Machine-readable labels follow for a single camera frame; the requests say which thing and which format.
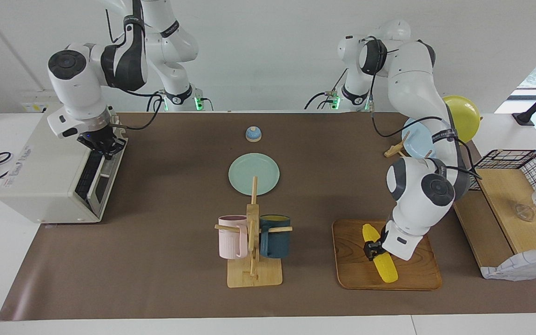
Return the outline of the yellow corn cob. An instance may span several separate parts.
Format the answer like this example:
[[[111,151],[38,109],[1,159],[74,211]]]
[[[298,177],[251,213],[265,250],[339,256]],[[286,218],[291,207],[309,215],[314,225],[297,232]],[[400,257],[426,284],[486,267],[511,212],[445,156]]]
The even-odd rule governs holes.
[[[365,241],[376,241],[380,237],[380,233],[369,223],[363,224],[362,235]],[[376,257],[372,261],[375,265],[378,274],[385,283],[392,283],[398,280],[398,272],[394,265],[394,261],[389,252],[381,257]]]

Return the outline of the toaster oven glass door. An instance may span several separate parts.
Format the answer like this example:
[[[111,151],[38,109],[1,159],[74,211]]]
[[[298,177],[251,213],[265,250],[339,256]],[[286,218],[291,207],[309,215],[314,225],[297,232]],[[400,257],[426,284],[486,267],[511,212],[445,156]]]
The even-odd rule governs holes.
[[[75,193],[87,204],[98,220],[103,217],[124,152],[122,150],[106,161],[94,159],[91,151],[81,169]]]

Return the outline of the pale green plate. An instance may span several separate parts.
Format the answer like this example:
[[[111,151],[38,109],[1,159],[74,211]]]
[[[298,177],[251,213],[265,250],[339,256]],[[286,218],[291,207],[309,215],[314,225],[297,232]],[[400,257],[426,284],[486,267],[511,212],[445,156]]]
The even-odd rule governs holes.
[[[252,195],[253,177],[257,177],[257,195],[274,189],[280,179],[280,168],[276,161],[261,153],[248,153],[235,159],[229,167],[229,182],[236,191]]]

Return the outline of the brown wooden tray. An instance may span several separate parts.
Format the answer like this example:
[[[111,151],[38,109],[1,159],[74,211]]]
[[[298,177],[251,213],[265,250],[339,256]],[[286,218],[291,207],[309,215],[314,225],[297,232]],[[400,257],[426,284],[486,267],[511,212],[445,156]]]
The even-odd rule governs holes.
[[[429,237],[417,245],[409,261],[392,256],[398,280],[385,283],[363,251],[362,227],[369,223],[378,231],[384,220],[337,219],[332,225],[335,264],[338,282],[347,290],[433,291],[442,286],[441,272]]]

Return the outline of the wooden plate rack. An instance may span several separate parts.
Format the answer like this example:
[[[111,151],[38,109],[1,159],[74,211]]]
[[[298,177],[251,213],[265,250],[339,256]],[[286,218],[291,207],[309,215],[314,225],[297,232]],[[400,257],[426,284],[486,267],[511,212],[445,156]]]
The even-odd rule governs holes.
[[[390,146],[387,151],[384,152],[386,158],[390,158],[393,155],[400,155],[400,157],[413,157],[415,159],[424,158],[436,158],[436,152],[433,145],[426,144],[423,146],[413,146],[411,141],[402,140],[400,143]]]

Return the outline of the dark blue mug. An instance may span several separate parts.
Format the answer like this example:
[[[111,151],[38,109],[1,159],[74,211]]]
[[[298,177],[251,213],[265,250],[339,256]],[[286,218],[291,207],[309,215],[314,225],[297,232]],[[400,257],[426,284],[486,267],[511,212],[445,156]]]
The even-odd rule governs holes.
[[[291,232],[270,233],[270,228],[290,227],[291,218],[279,214],[260,216],[260,254],[262,257],[281,259],[289,256]]]

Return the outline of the light blue plate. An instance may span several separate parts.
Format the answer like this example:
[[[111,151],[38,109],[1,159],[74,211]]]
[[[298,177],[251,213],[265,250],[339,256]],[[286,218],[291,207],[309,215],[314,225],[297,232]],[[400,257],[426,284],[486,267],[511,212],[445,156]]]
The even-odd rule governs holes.
[[[408,134],[408,138],[404,142],[404,149],[411,157],[422,159],[431,151],[429,158],[437,158],[434,144],[432,142],[432,134],[430,130],[420,122],[417,122],[410,127],[402,130],[401,139]]]

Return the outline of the wooden mug tree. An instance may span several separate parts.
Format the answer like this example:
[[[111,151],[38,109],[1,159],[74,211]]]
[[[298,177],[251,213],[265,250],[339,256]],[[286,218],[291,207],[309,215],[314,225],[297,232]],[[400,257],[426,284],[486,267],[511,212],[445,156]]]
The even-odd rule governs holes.
[[[260,237],[270,233],[293,231],[293,227],[270,228],[261,232],[259,205],[257,204],[258,177],[253,176],[251,202],[246,207],[247,244],[246,257],[229,259],[226,283],[228,288],[252,288],[260,286],[281,285],[283,281],[281,261],[262,257],[260,254]]]

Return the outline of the light wooden board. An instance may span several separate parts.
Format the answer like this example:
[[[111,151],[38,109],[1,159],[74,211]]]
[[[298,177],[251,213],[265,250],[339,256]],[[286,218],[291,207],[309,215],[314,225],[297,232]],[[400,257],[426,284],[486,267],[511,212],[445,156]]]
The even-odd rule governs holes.
[[[534,189],[519,169],[477,169],[478,184],[514,253],[536,249]],[[533,210],[531,221],[517,214],[517,205]]]

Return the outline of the brown table mat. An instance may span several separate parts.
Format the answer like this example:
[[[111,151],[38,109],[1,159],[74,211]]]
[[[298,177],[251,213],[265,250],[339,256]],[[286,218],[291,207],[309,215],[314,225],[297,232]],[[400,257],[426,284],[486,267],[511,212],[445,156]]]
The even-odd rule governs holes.
[[[251,126],[260,141],[246,140]],[[483,279],[454,212],[429,233],[441,288],[341,288],[332,223],[387,218],[383,153],[396,142],[367,113],[162,113],[128,132],[100,224],[38,229],[0,320],[536,313],[536,279]],[[228,170],[247,153],[277,162],[260,213],[294,230],[283,284],[231,289],[214,225],[245,212]]]

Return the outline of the pink mug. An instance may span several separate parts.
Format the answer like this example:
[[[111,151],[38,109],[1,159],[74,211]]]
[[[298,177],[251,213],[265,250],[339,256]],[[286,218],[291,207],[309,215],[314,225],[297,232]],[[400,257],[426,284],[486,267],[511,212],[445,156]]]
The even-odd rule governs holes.
[[[238,231],[219,229],[219,256],[223,259],[242,259],[248,255],[248,229],[245,215],[225,215],[218,218],[218,224],[238,228]]]

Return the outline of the white checked cloth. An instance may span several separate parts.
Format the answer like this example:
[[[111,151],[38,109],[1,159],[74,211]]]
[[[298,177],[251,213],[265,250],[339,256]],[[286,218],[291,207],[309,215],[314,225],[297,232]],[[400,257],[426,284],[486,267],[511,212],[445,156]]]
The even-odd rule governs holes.
[[[485,279],[523,281],[536,279],[536,249],[509,257],[497,267],[480,267]]]

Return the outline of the small clear glass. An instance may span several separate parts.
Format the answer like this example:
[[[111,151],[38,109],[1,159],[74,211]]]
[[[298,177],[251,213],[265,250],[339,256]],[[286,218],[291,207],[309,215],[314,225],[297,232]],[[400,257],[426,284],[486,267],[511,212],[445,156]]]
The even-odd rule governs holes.
[[[535,219],[535,209],[527,204],[517,203],[514,206],[515,215],[525,222],[533,222]]]

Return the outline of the yellow plate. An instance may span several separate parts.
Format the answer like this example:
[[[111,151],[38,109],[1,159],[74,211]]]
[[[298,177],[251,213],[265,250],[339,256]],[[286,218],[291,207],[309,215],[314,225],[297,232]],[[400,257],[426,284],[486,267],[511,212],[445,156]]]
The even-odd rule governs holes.
[[[482,117],[474,102],[459,95],[442,98],[449,107],[459,139],[470,142],[477,134]]]

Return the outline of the white wall socket box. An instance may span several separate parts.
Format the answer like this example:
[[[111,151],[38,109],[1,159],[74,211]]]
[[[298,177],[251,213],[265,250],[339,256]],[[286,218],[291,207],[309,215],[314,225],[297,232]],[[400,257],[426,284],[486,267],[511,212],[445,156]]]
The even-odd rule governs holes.
[[[56,112],[62,102],[53,90],[21,91],[20,104],[24,113]]]

